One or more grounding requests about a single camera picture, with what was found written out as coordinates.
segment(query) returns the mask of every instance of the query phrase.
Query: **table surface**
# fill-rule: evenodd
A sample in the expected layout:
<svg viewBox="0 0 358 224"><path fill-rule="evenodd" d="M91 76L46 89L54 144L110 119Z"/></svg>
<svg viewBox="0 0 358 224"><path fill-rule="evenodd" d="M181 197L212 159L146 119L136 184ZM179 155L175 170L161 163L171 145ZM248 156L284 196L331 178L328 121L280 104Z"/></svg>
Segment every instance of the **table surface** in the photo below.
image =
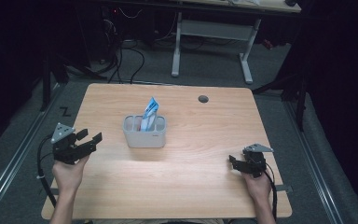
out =
<svg viewBox="0 0 358 224"><path fill-rule="evenodd" d="M200 3L207 5L220 5L229 7L247 7L253 9L280 11L280 12L301 12L301 7L295 4L289 7L284 3L284 0L259 0L259 5L255 4L252 0L233 0L234 6L230 6L228 0L182 0L182 2Z"/></svg>
<svg viewBox="0 0 358 224"><path fill-rule="evenodd" d="M167 120L166 145L130 148L123 119L143 114L151 96ZM242 149L253 143L269 146L249 89L91 84L75 128L89 129L84 141L99 132L103 141L85 167L74 218L255 217L244 180L228 161L243 160ZM265 157L282 184L273 153ZM42 217L52 212L46 199ZM291 214L286 193L278 192L278 217Z"/></svg>

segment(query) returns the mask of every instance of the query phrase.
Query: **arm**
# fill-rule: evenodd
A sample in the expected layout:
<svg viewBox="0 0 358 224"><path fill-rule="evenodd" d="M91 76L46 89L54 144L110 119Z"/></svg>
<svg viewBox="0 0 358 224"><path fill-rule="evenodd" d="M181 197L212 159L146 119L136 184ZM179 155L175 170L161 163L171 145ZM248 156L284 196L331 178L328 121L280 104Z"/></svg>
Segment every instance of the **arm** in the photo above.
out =
<svg viewBox="0 0 358 224"><path fill-rule="evenodd" d="M53 174L60 195L50 223L71 223L77 189L83 178L83 170L90 156L80 159L75 165L55 161Z"/></svg>
<svg viewBox="0 0 358 224"><path fill-rule="evenodd" d="M259 224L275 224L274 216L271 212L271 205L269 204L269 193L271 192L271 185L269 179L265 174L258 178L253 178L252 175L241 173L245 179L246 186L252 199L255 203L255 215Z"/></svg>

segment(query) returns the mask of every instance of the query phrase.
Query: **gray carpet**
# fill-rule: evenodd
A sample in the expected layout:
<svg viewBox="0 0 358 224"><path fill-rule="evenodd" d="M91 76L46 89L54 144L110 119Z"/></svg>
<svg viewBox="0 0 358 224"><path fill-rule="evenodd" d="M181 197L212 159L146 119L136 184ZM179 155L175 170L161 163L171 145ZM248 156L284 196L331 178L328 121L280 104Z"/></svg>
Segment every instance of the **gray carpet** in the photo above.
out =
<svg viewBox="0 0 358 224"><path fill-rule="evenodd" d="M216 45L219 40L211 40L196 50L197 44L184 44L182 50L181 72L177 78L171 77L172 45L163 42L152 49L142 44L137 49L145 56L145 64L134 81L157 82L173 85L191 86L222 86L255 89L272 81L290 46L277 47L267 50L261 45L254 45L249 57L250 69L253 73L254 84L244 84L241 65L237 52L241 42ZM126 43L127 47L134 46L133 42ZM131 75L142 63L142 57L131 50L123 50L123 61L120 78L129 80ZM112 72L103 74L110 77ZM32 124L40 116L44 120L32 141L25 148L25 157L20 162L20 168L14 172L14 178L4 189L0 199L0 223L48 223L40 216L46 200L46 193L36 179L36 151L41 140L51 133L57 122L72 126L75 122L78 108L81 105L85 90L90 83L101 82L82 76L70 76L69 83L57 90L61 91L57 100L51 105L48 113L39 112L42 100L42 87L39 84L34 89L33 98L26 103L12 118L9 127L0 138L0 176L10 163L21 142ZM117 76L113 83L118 83ZM293 118L288 112L291 104L283 103L275 91L256 95L255 100L265 126L283 182L290 186L288 192L293 214L288 218L280 218L278 223L330 223L320 192L315 187L315 180L303 150L303 142L293 125ZM310 98L307 100L307 110L304 117L305 136L315 160L321 169L326 184L331 189L332 197L337 203L343 223L358 223L358 201L351 189L351 184L343 174L328 142L325 140L323 129L313 111ZM50 152L50 144L43 147L43 154ZM43 167L48 181L52 180L51 165L53 160L47 157ZM234 223L255 223L252 219L239 219Z"/></svg>

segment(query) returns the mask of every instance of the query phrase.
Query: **desk leg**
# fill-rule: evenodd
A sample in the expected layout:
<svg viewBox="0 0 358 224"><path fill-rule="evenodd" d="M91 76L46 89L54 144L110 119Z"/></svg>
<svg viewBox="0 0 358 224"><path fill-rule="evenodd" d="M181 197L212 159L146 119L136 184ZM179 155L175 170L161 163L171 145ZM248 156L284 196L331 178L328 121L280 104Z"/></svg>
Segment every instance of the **desk leg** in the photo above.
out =
<svg viewBox="0 0 358 224"><path fill-rule="evenodd" d="M172 77L179 77L179 65L180 65L180 36L182 32L182 12L178 13L178 22L176 27L176 45L175 52L173 53L172 62Z"/></svg>
<svg viewBox="0 0 358 224"><path fill-rule="evenodd" d="M251 36L250 36L250 38L248 40L248 44L246 46L246 50L245 50L244 53L240 54L242 72L243 72L243 75L245 76L246 84L252 84L253 83L252 74L251 74L251 71L249 69L249 64L248 64L248 57L249 57L249 54L251 52L252 45L255 42L255 36L257 35L257 31L258 31L258 27L260 26L260 22L261 22L260 19L257 19L255 21L255 26L252 29Z"/></svg>

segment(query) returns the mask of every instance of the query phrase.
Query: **gray container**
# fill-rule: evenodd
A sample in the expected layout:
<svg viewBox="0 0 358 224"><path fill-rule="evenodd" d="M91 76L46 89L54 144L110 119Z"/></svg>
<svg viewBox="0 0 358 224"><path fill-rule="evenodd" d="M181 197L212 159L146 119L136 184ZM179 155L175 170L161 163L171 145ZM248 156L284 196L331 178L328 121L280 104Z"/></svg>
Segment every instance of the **gray container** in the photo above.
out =
<svg viewBox="0 0 358 224"><path fill-rule="evenodd" d="M129 147L164 147L166 120L157 116L153 128L147 132L140 132L141 115L129 115L123 121L123 133Z"/></svg>

